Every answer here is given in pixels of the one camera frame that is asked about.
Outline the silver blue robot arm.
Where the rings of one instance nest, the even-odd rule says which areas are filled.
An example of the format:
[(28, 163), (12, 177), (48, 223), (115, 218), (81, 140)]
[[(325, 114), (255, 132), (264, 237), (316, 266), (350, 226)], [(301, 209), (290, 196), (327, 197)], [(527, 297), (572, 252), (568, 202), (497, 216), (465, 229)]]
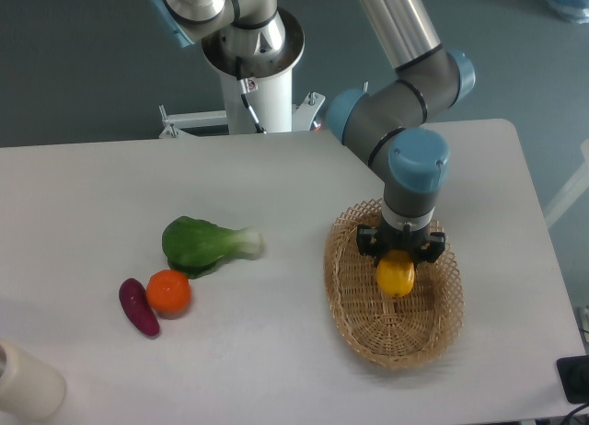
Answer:
[[(450, 151), (424, 129), (475, 85), (472, 62), (443, 47), (422, 0), (359, 0), (389, 59), (395, 80), (375, 94), (350, 89), (330, 103), (333, 135), (384, 184), (380, 222), (356, 232), (359, 252), (375, 262), (404, 251), (414, 264), (435, 262), (445, 235), (431, 220)], [(292, 100), (292, 71), (305, 48), (303, 30), (277, 0), (151, 0), (183, 47), (200, 43), (222, 85), (233, 134), (308, 131), (322, 104), (310, 93)]]

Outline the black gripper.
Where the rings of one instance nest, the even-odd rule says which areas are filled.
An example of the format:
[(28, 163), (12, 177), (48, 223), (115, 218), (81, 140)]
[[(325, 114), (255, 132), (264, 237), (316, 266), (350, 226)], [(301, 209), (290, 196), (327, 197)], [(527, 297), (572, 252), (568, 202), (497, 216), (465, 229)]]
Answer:
[(429, 226), (412, 230), (409, 225), (397, 229), (382, 220), (378, 227), (359, 224), (356, 245), (361, 256), (370, 257), (375, 267), (389, 251), (411, 253), (415, 265), (434, 263), (445, 252), (445, 233), (431, 232)]

